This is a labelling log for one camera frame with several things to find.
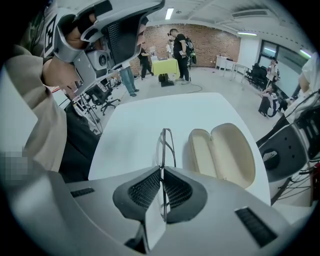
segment yellow table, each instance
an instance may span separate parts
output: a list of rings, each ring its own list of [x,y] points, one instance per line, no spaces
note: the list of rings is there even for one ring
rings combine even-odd
[[[154,61],[152,63],[152,72],[155,75],[160,74],[176,74],[180,76],[178,62],[175,58]]]

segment floor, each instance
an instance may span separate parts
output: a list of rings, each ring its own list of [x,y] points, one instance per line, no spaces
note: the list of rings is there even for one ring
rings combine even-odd
[[[258,108],[261,103],[261,92],[250,85],[247,80],[244,80],[243,83],[240,83],[242,79],[240,74],[237,74],[235,80],[230,80],[229,72],[226,72],[225,76],[223,76],[223,71],[215,68],[195,67],[191,69],[190,77],[192,84],[181,85],[178,83],[175,86],[161,87],[160,83],[158,82],[158,76],[147,75],[146,79],[144,80],[141,80],[140,78],[135,80],[135,86],[140,90],[137,92],[136,97],[131,97],[124,85],[120,85],[118,88],[115,88],[112,92],[112,97],[113,99],[120,99],[121,102],[119,104],[126,104],[128,102],[167,95],[187,93],[220,93],[234,107],[249,128],[253,138],[256,141],[268,133],[277,120],[281,117],[281,114],[278,113],[272,118],[267,118],[258,112]],[[106,127],[113,112],[114,109],[110,107],[106,110],[105,116],[102,116],[102,113],[98,108],[96,113],[101,119],[101,126],[99,127],[100,130],[103,130]],[[305,179],[305,177],[298,175],[293,177],[293,180],[295,181],[298,181],[299,179],[304,179],[302,181],[304,182],[302,185],[303,187],[307,186],[307,184],[310,184],[310,179],[308,178]],[[271,197],[277,193],[279,187],[281,187],[284,182],[285,180],[282,180],[269,184]],[[282,193],[283,196],[280,197],[283,199],[278,200],[272,206],[291,224],[294,224],[312,212],[312,208],[310,207],[310,189],[306,189],[303,192],[301,192],[303,188],[298,187],[293,189],[293,187],[301,187],[300,184],[301,183],[297,183],[297,185],[289,184],[287,186],[288,189],[286,189],[284,192],[286,195]]]

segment hand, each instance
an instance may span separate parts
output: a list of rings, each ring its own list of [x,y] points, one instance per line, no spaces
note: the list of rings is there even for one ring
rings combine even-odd
[[[92,24],[96,21],[95,15],[89,15]],[[81,34],[78,27],[75,27],[69,34],[65,36],[67,43],[73,48],[84,49],[87,42],[81,41]],[[101,49],[100,41],[96,42],[97,49]],[[77,90],[76,81],[79,82],[80,78],[76,72],[75,66],[70,63],[64,62],[54,56],[52,59],[44,63],[42,67],[42,76],[46,86],[56,87],[59,86],[64,90],[71,99],[76,97],[74,91]]]

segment brick wall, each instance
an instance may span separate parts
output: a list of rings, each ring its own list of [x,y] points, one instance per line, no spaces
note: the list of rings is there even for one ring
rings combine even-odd
[[[147,49],[155,46],[160,58],[167,57],[166,45],[169,39],[167,33],[170,29],[177,29],[179,33],[192,39],[198,65],[215,67],[214,61],[216,61],[217,55],[229,57],[235,62],[238,61],[241,40],[239,37],[219,29],[191,24],[169,24],[146,28],[144,37]],[[131,61],[130,64],[134,74],[141,73],[138,58]]]

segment mesh chair back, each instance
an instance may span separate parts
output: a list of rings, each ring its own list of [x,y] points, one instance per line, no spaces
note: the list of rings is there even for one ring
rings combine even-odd
[[[292,125],[278,131],[259,151],[269,182],[292,176],[307,162],[305,148]]]

